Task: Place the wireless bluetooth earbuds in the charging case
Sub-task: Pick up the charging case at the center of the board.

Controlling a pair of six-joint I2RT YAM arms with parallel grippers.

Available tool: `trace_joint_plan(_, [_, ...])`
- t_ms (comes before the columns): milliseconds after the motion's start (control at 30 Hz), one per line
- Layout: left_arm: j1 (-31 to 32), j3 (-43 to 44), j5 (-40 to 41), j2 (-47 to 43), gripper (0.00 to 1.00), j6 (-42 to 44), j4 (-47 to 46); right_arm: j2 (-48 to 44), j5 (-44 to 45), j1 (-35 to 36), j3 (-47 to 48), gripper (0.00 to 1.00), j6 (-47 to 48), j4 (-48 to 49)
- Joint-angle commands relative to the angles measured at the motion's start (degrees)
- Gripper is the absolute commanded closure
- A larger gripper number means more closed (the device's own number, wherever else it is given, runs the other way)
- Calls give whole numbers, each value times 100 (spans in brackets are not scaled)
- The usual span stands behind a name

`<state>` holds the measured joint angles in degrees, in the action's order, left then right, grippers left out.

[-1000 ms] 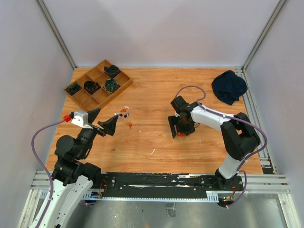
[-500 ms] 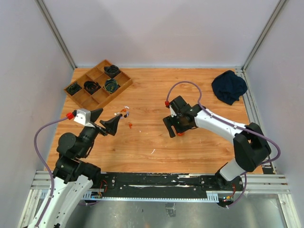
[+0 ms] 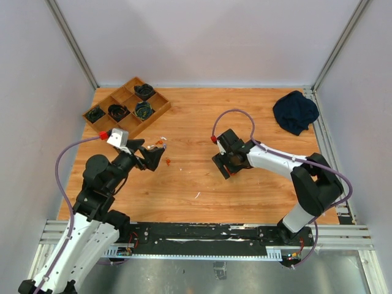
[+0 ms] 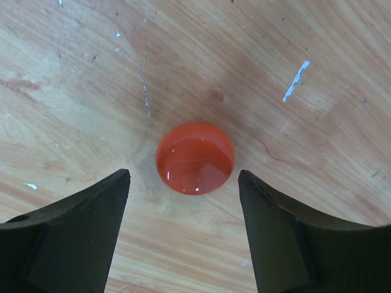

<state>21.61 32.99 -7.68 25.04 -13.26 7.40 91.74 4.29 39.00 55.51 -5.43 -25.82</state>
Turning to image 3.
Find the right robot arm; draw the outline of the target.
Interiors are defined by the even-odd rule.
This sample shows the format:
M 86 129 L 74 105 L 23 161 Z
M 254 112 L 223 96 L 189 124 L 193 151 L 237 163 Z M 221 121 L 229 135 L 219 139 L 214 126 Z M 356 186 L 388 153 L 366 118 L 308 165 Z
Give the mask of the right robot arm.
M 225 179 L 243 169 L 261 168 L 292 182 L 297 204 L 277 223 L 277 237 L 285 245 L 298 240 L 300 231 L 343 194 L 343 185 L 319 153 L 296 156 L 259 141 L 244 142 L 232 129 L 213 135 L 211 141 L 219 148 L 213 162 Z

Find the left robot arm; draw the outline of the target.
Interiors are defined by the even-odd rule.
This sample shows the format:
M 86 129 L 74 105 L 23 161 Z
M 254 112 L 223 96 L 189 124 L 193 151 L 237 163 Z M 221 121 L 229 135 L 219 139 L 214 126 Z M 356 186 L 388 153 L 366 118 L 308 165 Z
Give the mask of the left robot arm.
M 108 247 L 130 238 L 129 216 L 110 207 L 134 167 L 155 171 L 164 147 L 143 147 L 144 140 L 129 140 L 127 132 L 101 132 L 99 139 L 114 147 L 113 161 L 98 154 L 90 157 L 83 184 L 73 205 L 66 231 L 42 269 L 24 280 L 19 293 L 77 293 L 89 272 Z

